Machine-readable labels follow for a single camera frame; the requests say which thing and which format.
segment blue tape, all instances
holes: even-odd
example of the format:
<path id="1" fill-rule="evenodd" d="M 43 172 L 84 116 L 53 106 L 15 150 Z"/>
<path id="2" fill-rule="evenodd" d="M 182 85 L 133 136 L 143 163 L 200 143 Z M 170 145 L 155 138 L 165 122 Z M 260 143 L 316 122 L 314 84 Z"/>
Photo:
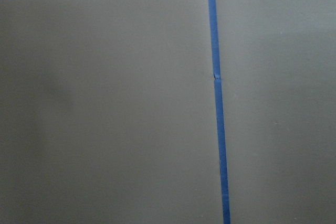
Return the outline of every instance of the blue tape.
<path id="1" fill-rule="evenodd" d="M 224 224 L 230 224 L 230 204 L 229 204 L 228 179 L 227 179 L 222 79 L 220 77 L 221 61 L 219 58 L 216 0 L 208 0 L 208 4 L 209 4 L 209 18 L 210 18 L 210 30 L 211 30 L 212 62 L 215 77 L 214 86 L 215 86 L 219 162 L 221 172 L 220 183 L 222 187 L 223 218 L 224 218 Z"/>

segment gray panel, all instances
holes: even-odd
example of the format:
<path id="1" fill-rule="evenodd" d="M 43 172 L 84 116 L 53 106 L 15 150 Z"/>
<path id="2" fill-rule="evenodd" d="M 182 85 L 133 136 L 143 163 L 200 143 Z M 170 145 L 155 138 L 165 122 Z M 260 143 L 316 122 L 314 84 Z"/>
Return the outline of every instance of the gray panel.
<path id="1" fill-rule="evenodd" d="M 207 0 L 0 9 L 1 223 L 223 223 Z"/>
<path id="2" fill-rule="evenodd" d="M 217 0 L 233 224 L 336 221 L 336 0 Z"/>

